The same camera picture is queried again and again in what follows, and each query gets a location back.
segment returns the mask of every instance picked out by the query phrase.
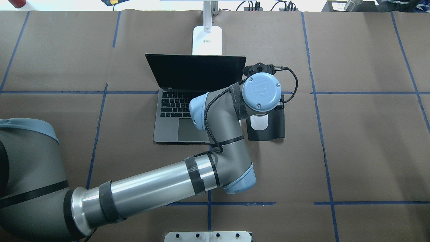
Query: robotic arm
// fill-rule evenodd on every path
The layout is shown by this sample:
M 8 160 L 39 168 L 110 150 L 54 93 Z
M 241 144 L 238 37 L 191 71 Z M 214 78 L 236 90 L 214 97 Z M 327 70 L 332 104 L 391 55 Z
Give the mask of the robotic arm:
M 238 119 L 268 113 L 280 97 L 278 80 L 263 72 L 199 96 L 190 112 L 196 127 L 208 131 L 211 151 L 89 190 L 69 189 L 51 125 L 0 119 L 0 224 L 27 240 L 72 241 L 217 187 L 245 191 L 256 180 Z

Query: black laptop screen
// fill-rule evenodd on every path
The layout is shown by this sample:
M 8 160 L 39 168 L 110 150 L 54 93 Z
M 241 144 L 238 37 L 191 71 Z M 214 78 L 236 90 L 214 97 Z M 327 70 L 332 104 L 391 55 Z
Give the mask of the black laptop screen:
M 219 90 L 242 78 L 244 56 L 146 54 L 158 86 L 163 89 Z

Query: laptop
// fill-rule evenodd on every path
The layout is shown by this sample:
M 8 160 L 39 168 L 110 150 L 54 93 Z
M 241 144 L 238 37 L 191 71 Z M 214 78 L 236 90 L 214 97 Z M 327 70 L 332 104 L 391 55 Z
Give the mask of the laptop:
M 161 54 L 145 56 L 160 87 L 154 141 L 208 143 L 207 132 L 198 130 L 191 120 L 190 101 L 240 81 L 246 57 Z

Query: blue grid line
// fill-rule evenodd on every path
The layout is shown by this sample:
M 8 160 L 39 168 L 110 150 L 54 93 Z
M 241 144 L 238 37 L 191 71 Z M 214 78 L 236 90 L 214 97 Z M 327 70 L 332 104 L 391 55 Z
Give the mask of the blue grid line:
M 211 202 L 211 206 L 273 206 L 276 202 Z M 166 206 L 207 206 L 207 202 L 172 202 Z
M 120 25 L 120 17 L 121 17 L 121 11 L 118 12 L 117 26 L 115 28 L 114 42 L 112 43 L 112 48 L 115 48 L 115 45 L 117 44 L 117 34 L 118 34 L 118 27 Z
M 412 70 L 411 70 L 411 67 L 409 66 L 409 61 L 408 61 L 408 58 L 406 57 L 406 53 L 405 53 L 405 49 L 403 48 L 402 40 L 400 39 L 399 30 L 397 29 L 396 20 L 394 18 L 394 12 L 391 12 L 391 18 L 393 20 L 394 30 L 396 31 L 397 40 L 399 41 L 399 45 L 400 45 L 400 49 L 402 50 L 403 58 L 405 59 L 405 62 L 406 62 L 406 67 L 408 68 L 408 71 L 409 71 L 409 76 L 411 77 L 412 84 L 414 85 L 415 93 L 417 94 L 418 102 L 420 104 L 421 112 L 423 113 L 424 121 L 427 125 L 427 131 L 430 134 L 430 124 L 429 124 L 429 121 L 427 119 L 426 111 L 424 110 L 420 94 L 418 93 L 417 84 L 415 83 L 414 75 L 412 75 Z
M 21 32 L 19 32 L 18 39 L 15 44 L 15 48 L 13 49 L 12 55 L 10 56 L 9 64 L 7 65 L 6 73 L 3 77 L 3 82 L 0 85 L 0 93 L 3 91 L 4 84 L 6 83 L 7 75 L 9 74 L 10 66 L 12 65 L 13 58 L 15 57 L 16 50 L 18 49 L 19 41 L 21 40 L 22 33 L 24 32 L 25 26 L 27 25 L 28 17 L 30 16 L 30 11 L 27 12 L 27 16 L 25 17 L 24 23 L 22 24 Z
M 326 179 L 327 179 L 327 187 L 329 190 L 330 207 L 331 207 L 332 219 L 333 219 L 333 228 L 334 228 L 334 232 L 335 232 L 336 242 L 339 242 L 338 225 L 336 222 L 335 205 L 333 203 L 332 186 L 331 186 L 331 182 L 330 182 L 329 166 L 327 163 L 327 155 L 326 155 L 326 146 L 324 145 L 323 129 L 321 127 L 321 119 L 319 117 L 318 101 L 316 99 L 316 94 L 315 94 L 315 92 L 316 92 L 315 81 L 313 78 L 312 69 L 310 68 L 309 43 L 307 41 L 306 25 L 305 25 L 305 21 L 304 21 L 304 13 L 303 12 L 301 13 L 301 20 L 302 20 L 302 24 L 303 24 L 304 41 L 306 44 L 307 61 L 308 61 L 308 65 L 309 65 L 309 74 L 310 74 L 310 78 L 312 80 L 313 100 L 315 102 L 316 118 L 318 120 L 319 138 L 321 139 L 322 152 L 324 154 L 324 165 L 326 167 Z
M 391 204 L 416 204 L 428 205 L 430 201 L 345 201 L 333 202 L 335 205 L 391 205 Z M 314 205 L 330 205 L 330 202 L 314 202 Z
M 95 133 L 94 147 L 92 149 L 91 163 L 89 164 L 88 179 L 86 181 L 86 188 L 87 189 L 89 189 L 89 184 L 91 182 L 92 168 L 94 166 L 94 159 L 95 159 L 95 149 L 96 149 L 97 143 L 98 143 L 98 135 L 100 134 L 101 115 L 103 114 L 104 102 L 106 100 L 107 90 L 108 90 L 108 84 L 106 84 L 106 86 L 104 87 L 103 99 L 101 101 L 100 114 L 98 116 L 98 123 L 97 123 L 97 132 Z
M 4 94 L 104 94 L 103 91 L 4 91 Z M 158 91 L 107 91 L 106 94 L 158 94 Z
M 208 191 L 208 231 L 212 231 L 212 191 Z
M 408 95 L 416 92 L 311 92 L 311 94 L 365 94 L 365 95 Z

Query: monitor stand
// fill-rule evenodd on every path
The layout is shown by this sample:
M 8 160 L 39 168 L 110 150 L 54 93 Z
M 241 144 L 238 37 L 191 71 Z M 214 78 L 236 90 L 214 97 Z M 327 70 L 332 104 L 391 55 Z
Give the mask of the monitor stand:
M 194 28 L 193 55 L 222 55 L 222 29 L 212 26 L 211 2 L 203 2 L 203 26 Z

